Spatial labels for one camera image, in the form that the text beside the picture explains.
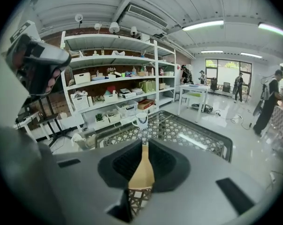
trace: ceiling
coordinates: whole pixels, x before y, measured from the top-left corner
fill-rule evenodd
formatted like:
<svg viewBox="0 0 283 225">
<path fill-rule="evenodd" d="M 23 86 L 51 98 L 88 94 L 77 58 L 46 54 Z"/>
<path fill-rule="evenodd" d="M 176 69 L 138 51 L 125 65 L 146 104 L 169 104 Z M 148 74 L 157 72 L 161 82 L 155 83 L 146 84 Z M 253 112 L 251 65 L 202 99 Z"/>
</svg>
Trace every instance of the ceiling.
<svg viewBox="0 0 283 225">
<path fill-rule="evenodd" d="M 167 26 L 128 12 L 130 4 L 153 13 Z M 109 26 L 114 21 L 127 29 L 136 26 L 139 32 L 162 34 L 162 41 L 194 57 L 202 56 L 203 50 L 224 50 L 233 55 L 261 55 L 263 58 L 256 60 L 264 63 L 283 62 L 283 36 L 257 26 L 266 22 L 283 29 L 282 16 L 267 0 L 31 0 L 28 9 L 27 19 L 36 23 L 41 36 L 78 28 L 74 16 L 81 13 L 81 27 L 93 27 L 98 22 Z M 182 30 L 216 19 L 224 19 L 224 25 Z"/>
</svg>

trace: window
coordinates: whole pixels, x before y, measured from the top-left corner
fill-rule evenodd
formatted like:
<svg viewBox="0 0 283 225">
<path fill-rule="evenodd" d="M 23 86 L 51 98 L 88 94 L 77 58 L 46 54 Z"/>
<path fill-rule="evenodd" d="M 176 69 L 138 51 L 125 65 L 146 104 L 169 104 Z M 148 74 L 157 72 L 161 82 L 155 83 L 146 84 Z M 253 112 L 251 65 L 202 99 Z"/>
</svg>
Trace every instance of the window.
<svg viewBox="0 0 283 225">
<path fill-rule="evenodd" d="M 211 79 L 217 77 L 217 60 L 216 59 L 206 59 L 206 77 Z"/>
<path fill-rule="evenodd" d="M 240 72 L 243 74 L 245 83 L 242 87 L 243 93 L 248 94 L 250 92 L 252 78 L 251 63 L 233 60 L 206 59 L 207 79 L 216 77 L 219 89 L 222 88 L 224 83 L 230 83 L 231 90 L 233 90 L 235 79 Z"/>
</svg>

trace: table leg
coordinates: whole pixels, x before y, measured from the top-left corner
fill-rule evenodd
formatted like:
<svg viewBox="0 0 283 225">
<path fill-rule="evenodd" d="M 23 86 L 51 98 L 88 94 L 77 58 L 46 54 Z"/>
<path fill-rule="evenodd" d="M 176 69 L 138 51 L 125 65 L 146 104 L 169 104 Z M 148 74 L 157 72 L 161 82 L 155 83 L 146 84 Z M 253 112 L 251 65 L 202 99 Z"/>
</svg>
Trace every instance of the table leg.
<svg viewBox="0 0 283 225">
<path fill-rule="evenodd" d="M 200 99 L 200 104 L 199 104 L 199 109 L 198 109 L 198 114 L 195 122 L 198 122 L 201 116 L 202 112 L 202 106 L 203 106 L 203 99 Z"/>
<path fill-rule="evenodd" d="M 44 125 L 43 125 L 42 123 L 39 124 L 39 125 L 40 125 L 40 128 L 42 129 L 44 135 L 46 136 L 46 138 L 47 138 L 48 140 L 51 140 L 51 138 L 50 138 L 49 135 L 47 134 L 47 131 L 46 131 Z"/>
<path fill-rule="evenodd" d="M 31 138 L 33 139 L 33 141 L 34 141 L 35 143 L 37 143 L 37 141 L 35 140 L 35 138 L 34 138 L 32 132 L 30 131 L 30 129 L 29 129 L 29 127 L 28 127 L 27 124 L 24 126 L 24 128 L 25 128 L 26 132 L 28 133 L 29 137 L 31 137 Z"/>
<path fill-rule="evenodd" d="M 177 112 L 178 116 L 180 115 L 180 107 L 181 107 L 181 102 L 182 102 L 182 91 L 183 89 L 180 88 L 180 96 L 179 96 L 179 104 L 178 104 L 178 112 Z"/>
<path fill-rule="evenodd" d="M 204 92 L 205 93 L 205 97 L 204 97 L 204 106 L 203 106 L 203 108 L 202 108 L 202 112 L 204 112 L 204 110 L 205 110 L 205 105 L 206 105 L 206 100 L 207 100 L 207 95 L 208 95 L 208 92 L 206 91 L 206 92 Z"/>
</svg>

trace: white mug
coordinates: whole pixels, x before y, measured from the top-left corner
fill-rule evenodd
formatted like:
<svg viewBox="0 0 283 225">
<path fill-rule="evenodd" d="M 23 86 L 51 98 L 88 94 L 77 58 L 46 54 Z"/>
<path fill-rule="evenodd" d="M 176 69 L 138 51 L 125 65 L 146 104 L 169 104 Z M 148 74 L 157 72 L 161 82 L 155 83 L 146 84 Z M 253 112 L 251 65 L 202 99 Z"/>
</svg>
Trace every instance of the white mug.
<svg viewBox="0 0 283 225">
<path fill-rule="evenodd" d="M 140 112 L 136 114 L 136 118 L 132 121 L 132 124 L 143 130 L 148 127 L 148 114 L 145 112 Z"/>
</svg>

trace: shelf post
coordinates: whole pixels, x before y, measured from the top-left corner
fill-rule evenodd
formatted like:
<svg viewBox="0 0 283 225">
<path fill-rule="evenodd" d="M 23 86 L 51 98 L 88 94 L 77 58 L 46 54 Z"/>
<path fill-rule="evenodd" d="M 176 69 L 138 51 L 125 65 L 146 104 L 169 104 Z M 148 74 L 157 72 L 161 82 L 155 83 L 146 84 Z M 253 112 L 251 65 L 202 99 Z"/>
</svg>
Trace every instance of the shelf post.
<svg viewBox="0 0 283 225">
<path fill-rule="evenodd" d="M 174 59 L 175 59 L 175 71 L 174 71 L 174 93 L 173 93 L 173 103 L 175 102 L 175 97 L 176 97 L 176 81 L 177 81 L 177 76 L 176 76 L 176 72 L 177 72 L 177 62 L 176 62 L 176 49 L 174 49 Z"/>
<path fill-rule="evenodd" d="M 159 110 L 159 68 L 158 68 L 158 48 L 157 41 L 154 40 L 154 59 L 155 59 L 155 84 L 156 84 L 156 105 Z"/>
<path fill-rule="evenodd" d="M 71 112 L 71 116 L 73 117 L 74 119 L 74 122 L 78 128 L 78 131 L 81 132 L 81 127 L 80 127 L 80 124 L 78 123 L 78 120 L 77 120 L 77 115 L 74 114 L 74 110 L 73 110 L 73 107 L 72 107 L 72 104 L 71 104 L 71 101 L 70 101 L 70 97 L 68 95 L 68 91 L 67 91 L 67 83 L 66 83 L 66 77 L 65 77 L 65 70 L 63 70 L 61 72 L 61 82 L 62 82 L 62 87 L 63 87 L 63 92 L 65 94 L 65 97 L 66 97 L 66 101 L 67 101 L 67 106 Z"/>
<path fill-rule="evenodd" d="M 64 49 L 66 47 L 65 36 L 66 36 L 66 31 L 63 31 L 62 34 L 61 34 L 61 41 L 60 41 L 60 48 L 61 49 Z"/>
</svg>

